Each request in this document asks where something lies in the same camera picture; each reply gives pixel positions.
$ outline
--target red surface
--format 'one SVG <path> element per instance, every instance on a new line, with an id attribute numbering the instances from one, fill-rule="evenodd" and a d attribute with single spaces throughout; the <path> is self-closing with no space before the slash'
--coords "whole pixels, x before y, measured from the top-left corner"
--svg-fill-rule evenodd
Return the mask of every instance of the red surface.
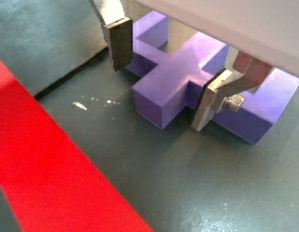
<path id="1" fill-rule="evenodd" d="M 26 232 L 151 231 L 0 62 L 0 186 Z"/>
<path id="2" fill-rule="evenodd" d="M 243 73 L 247 79 L 255 82 L 257 85 L 262 83 L 271 70 L 271 66 L 267 63 L 263 63 L 241 51 L 238 52 L 231 67 L 239 73 Z"/>

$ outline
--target gray table surface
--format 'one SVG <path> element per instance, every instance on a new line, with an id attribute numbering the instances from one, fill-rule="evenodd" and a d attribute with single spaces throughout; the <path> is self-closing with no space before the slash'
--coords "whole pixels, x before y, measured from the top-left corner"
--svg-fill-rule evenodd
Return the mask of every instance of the gray table surface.
<path id="1" fill-rule="evenodd" d="M 19 223 L 15 220 L 3 192 L 0 189 L 0 232 L 19 232 Z"/>
<path id="2" fill-rule="evenodd" d="M 178 27 L 171 24 L 162 48 L 169 52 L 191 34 Z M 55 55 L 43 53 L 46 60 L 59 61 Z M 23 67 L 22 57 L 30 54 L 7 57 L 8 65 Z M 39 56 L 32 59 L 42 63 Z M 67 71 L 72 59 L 66 60 L 46 64 L 48 76 L 59 66 Z M 42 69 L 32 71 L 43 75 Z M 275 126 L 251 146 L 213 122 L 195 132 L 190 109 L 165 130 L 155 128 L 135 113 L 135 81 L 129 72 L 110 70 L 103 56 L 39 103 L 154 231 L 299 231 L 299 90 Z"/>
<path id="3" fill-rule="evenodd" d="M 122 0 L 129 17 L 147 8 Z M 0 0 L 0 58 L 30 94 L 38 93 L 106 46 L 88 1 Z"/>

